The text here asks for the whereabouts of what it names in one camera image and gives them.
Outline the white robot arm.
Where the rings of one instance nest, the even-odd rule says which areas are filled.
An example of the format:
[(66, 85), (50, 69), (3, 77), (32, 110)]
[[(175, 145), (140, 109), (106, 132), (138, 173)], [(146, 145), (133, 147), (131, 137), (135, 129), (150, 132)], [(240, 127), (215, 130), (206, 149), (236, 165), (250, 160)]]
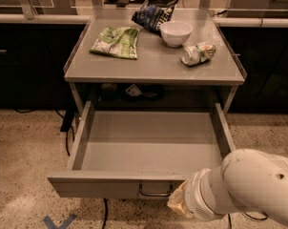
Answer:
[(202, 221), (259, 212), (288, 227), (288, 157), (239, 149), (192, 174), (169, 196), (176, 213)]

